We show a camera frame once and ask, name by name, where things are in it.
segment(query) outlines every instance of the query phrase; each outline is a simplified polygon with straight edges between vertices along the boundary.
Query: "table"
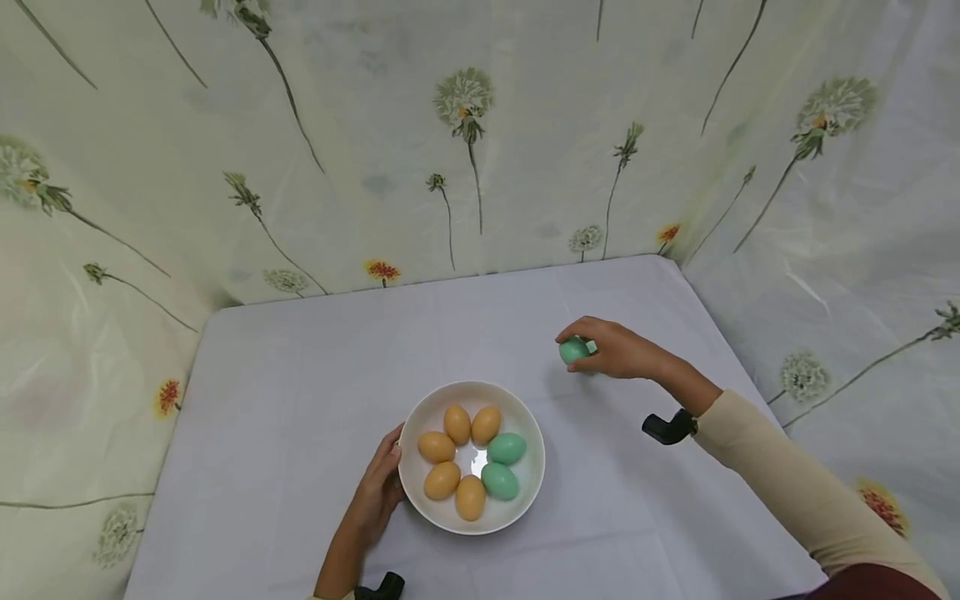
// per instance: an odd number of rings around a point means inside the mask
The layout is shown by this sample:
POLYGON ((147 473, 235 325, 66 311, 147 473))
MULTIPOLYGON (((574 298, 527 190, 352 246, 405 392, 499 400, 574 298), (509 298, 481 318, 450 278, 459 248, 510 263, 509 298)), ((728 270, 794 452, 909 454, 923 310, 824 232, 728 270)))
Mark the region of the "table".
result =
POLYGON ((409 506, 367 561, 404 598, 769 599, 824 576, 749 488, 687 439, 641 433, 657 385, 564 369, 556 334, 620 321, 772 418, 676 265, 637 256, 229 308, 204 329, 127 600, 300 600, 380 438, 441 385, 497 383, 540 424, 527 515, 481 538, 409 506))

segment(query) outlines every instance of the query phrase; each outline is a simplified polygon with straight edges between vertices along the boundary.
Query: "green egg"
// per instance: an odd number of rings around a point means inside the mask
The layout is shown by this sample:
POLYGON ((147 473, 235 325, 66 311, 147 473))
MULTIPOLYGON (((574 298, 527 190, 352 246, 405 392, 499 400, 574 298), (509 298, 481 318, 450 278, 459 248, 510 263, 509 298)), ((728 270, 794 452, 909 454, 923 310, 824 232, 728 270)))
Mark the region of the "green egg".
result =
POLYGON ((526 440, 516 433, 501 433, 487 445, 487 458, 501 465, 512 465, 526 451, 526 440))
POLYGON ((499 463, 487 463, 480 471, 480 480, 487 493, 497 500, 513 500, 520 492, 514 472, 499 463))
POLYGON ((560 344, 560 358, 567 365, 586 356, 590 356, 588 343, 577 336, 573 336, 560 344))

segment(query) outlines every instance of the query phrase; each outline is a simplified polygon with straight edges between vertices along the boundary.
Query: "curtain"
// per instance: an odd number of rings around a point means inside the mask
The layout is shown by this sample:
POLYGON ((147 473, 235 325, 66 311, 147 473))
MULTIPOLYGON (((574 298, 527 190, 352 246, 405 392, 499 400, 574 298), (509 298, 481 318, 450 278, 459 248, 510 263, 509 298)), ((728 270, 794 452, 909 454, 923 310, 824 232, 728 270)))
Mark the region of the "curtain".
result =
POLYGON ((0 597, 122 595, 214 310, 638 253, 960 589, 956 25, 948 0, 0 4, 0 597))

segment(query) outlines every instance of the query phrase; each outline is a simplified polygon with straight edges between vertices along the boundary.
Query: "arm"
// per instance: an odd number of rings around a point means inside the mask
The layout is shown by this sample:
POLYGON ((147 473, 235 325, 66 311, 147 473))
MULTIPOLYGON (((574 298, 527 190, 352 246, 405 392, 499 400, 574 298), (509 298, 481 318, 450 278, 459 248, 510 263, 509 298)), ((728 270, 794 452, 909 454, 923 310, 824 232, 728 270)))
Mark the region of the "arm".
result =
POLYGON ((403 423, 383 438, 367 466, 326 551, 314 597, 348 600, 360 585, 367 550, 383 535, 390 515, 403 499, 403 488, 396 479, 396 467, 400 464, 400 446, 396 442, 402 429, 403 423))
POLYGON ((569 371, 643 377, 659 383, 698 419, 695 439, 736 471, 827 576, 854 564, 878 564, 920 582, 941 598, 943 584, 923 559, 833 473, 793 444, 749 401, 626 327, 584 317, 557 337, 590 338, 597 352, 569 371))

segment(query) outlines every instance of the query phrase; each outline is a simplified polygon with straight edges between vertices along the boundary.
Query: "beige sleeve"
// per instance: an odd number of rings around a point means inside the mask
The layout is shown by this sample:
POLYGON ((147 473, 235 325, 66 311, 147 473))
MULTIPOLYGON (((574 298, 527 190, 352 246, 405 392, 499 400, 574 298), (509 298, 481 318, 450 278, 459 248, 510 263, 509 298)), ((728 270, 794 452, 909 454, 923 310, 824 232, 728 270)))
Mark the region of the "beige sleeve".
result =
MULTIPOLYGON (((318 597, 316 597, 316 596, 311 596, 311 597, 307 598, 306 600, 333 600, 333 599, 332 599, 332 598, 318 598, 318 597)), ((344 596, 341 600, 353 600, 353 592, 347 594, 347 595, 344 596)))
POLYGON ((910 544, 741 395, 727 390, 697 422, 697 443, 743 477, 827 576, 853 564, 879 564, 948 599, 910 544))

